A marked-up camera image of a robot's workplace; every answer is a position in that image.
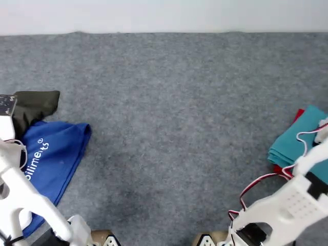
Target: black cloth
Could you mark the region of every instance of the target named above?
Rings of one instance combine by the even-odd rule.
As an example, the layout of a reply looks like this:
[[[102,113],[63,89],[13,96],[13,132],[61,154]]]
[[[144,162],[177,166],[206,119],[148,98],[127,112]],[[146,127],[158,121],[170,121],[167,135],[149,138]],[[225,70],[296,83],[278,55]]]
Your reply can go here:
[[[34,122],[52,115],[58,107],[59,91],[17,91],[12,116],[16,139],[21,139]]]

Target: circuit board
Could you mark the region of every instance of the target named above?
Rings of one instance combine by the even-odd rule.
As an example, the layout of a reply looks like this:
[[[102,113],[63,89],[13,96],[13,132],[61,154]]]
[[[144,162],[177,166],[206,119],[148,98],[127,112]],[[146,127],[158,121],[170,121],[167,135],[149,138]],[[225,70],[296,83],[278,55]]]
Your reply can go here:
[[[17,96],[0,95],[0,115],[12,116],[17,103]]]

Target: cable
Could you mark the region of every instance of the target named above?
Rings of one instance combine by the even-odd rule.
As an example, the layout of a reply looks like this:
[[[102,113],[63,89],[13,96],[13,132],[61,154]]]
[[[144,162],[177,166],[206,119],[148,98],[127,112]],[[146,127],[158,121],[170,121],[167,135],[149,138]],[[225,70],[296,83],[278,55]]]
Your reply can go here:
[[[235,240],[234,240],[234,236],[231,235],[231,239],[232,239],[232,242],[234,243],[234,246],[236,246],[236,243],[235,243]]]
[[[306,143],[303,139],[301,139],[299,136],[300,136],[300,135],[303,135],[303,134],[312,134],[312,133],[320,132],[320,131],[321,131],[323,128],[325,128],[326,126],[328,126],[328,123],[323,124],[322,126],[318,127],[317,129],[314,129],[314,130],[312,130],[312,131],[309,131],[309,132],[299,132],[299,133],[296,134],[296,139],[304,144],[304,152],[303,152],[302,156],[306,156],[306,154],[308,153],[308,151],[307,151],[307,150],[308,150],[308,145],[307,145],[307,143]]]
[[[9,139],[9,140],[5,140],[4,142],[6,143],[10,143],[10,144],[18,144],[18,145],[21,145],[22,146],[22,150],[25,152],[25,161],[24,161],[24,164],[21,165],[19,168],[22,169],[23,167],[26,166],[26,163],[27,163],[27,149],[26,149],[26,146],[22,143],[22,141],[18,140],[18,139]]]
[[[231,221],[234,221],[234,216],[232,216],[232,214],[236,214],[236,215],[239,215],[239,212],[238,211],[235,211],[235,210],[229,210],[228,211],[228,216],[230,218]]]
[[[290,165],[290,166],[284,167],[281,171],[282,171],[282,173],[283,173],[285,176],[287,176],[288,178],[291,179],[291,178],[293,178],[293,176],[290,175],[288,172],[286,172],[286,170],[292,169],[294,166],[295,166],[295,164],[292,164],[292,165]]]
[[[253,188],[255,185],[257,185],[262,180],[264,180],[266,178],[269,178],[269,177],[277,176],[277,175],[280,176],[280,177],[283,177],[287,181],[290,180],[290,178],[288,176],[285,176],[283,174],[269,173],[269,174],[265,174],[263,176],[258,177],[253,182],[251,182],[248,186],[246,186],[246,188],[240,193],[240,196],[239,196],[240,204],[241,204],[242,208],[244,209],[244,211],[247,209],[247,206],[246,206],[245,202],[242,199],[243,195],[246,194],[246,192],[248,192],[251,188]]]

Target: red cloth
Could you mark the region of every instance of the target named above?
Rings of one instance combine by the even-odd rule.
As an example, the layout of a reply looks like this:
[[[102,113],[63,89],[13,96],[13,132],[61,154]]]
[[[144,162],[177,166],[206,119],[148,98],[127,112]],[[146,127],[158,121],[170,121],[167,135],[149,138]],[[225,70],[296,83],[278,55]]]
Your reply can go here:
[[[304,113],[304,109],[299,109],[298,111],[297,111],[297,114],[296,114],[296,116],[295,116],[295,119],[294,119],[294,121],[293,121],[293,123],[295,123],[295,121],[297,121],[297,119]],[[282,168],[280,167],[280,166],[278,166],[278,165],[276,165],[276,164],[274,164],[273,165],[273,172],[275,172],[275,173],[282,173]]]

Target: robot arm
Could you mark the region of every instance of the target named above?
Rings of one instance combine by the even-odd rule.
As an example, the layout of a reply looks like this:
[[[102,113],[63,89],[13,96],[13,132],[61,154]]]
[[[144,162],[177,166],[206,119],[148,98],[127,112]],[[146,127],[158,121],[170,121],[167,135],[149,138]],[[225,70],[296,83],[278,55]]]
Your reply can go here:
[[[328,159],[328,139],[296,160],[294,178],[273,195],[253,203],[229,227],[218,245],[284,246],[295,241],[309,226],[328,216],[328,185],[309,170]],[[270,235],[260,223],[269,225]]]
[[[76,215],[69,219],[63,217],[49,199],[40,195],[19,169],[22,146],[0,140],[0,178],[9,188],[9,194],[0,199],[0,232],[7,241],[23,235],[18,215],[27,209],[42,216],[53,229],[55,235],[69,242],[71,246],[86,246],[92,243],[91,230],[82,217]],[[20,239],[14,246],[27,246]]]

